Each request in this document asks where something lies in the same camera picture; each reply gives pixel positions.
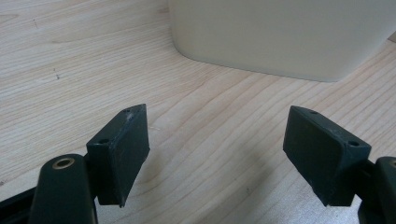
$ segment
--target white container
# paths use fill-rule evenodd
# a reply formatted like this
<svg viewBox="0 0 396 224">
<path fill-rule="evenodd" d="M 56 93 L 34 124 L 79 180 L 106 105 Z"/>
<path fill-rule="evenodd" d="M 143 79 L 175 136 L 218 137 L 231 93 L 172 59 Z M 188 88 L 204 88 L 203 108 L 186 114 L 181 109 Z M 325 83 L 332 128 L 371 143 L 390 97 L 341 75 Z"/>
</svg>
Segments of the white container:
<svg viewBox="0 0 396 224">
<path fill-rule="evenodd" d="M 174 44 L 191 59 L 337 81 L 396 30 L 396 0 L 168 0 Z"/>
</svg>

